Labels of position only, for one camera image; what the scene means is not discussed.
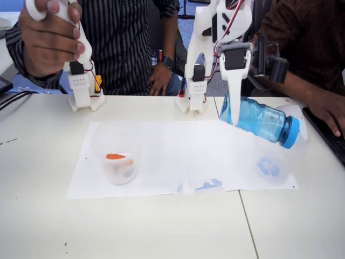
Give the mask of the striped-shirt person's right hand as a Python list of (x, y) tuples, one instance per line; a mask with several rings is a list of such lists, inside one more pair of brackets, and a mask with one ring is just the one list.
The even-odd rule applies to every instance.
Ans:
[(57, 1), (35, 1), (39, 12), (46, 17), (34, 20), (27, 7), (23, 7), (19, 17), (24, 42), (24, 64), (27, 72), (37, 78), (55, 74), (63, 69), (66, 62), (78, 60), (85, 52), (85, 46), (79, 41), (82, 9), (78, 3), (68, 6), (68, 15), (73, 23), (56, 16), (59, 12)]

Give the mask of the striped-shirt person's left hand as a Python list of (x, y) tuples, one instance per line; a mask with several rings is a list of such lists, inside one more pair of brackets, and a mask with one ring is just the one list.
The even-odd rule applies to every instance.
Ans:
[(171, 80), (171, 69), (166, 67), (162, 62), (157, 64), (150, 76), (148, 85), (152, 84), (149, 92), (150, 96), (166, 95)]

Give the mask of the brown-shirt person's right hand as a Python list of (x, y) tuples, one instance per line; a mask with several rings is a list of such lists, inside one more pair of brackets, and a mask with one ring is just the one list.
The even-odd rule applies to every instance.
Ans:
[(344, 105), (310, 104), (309, 109), (327, 124), (336, 137), (344, 137)]

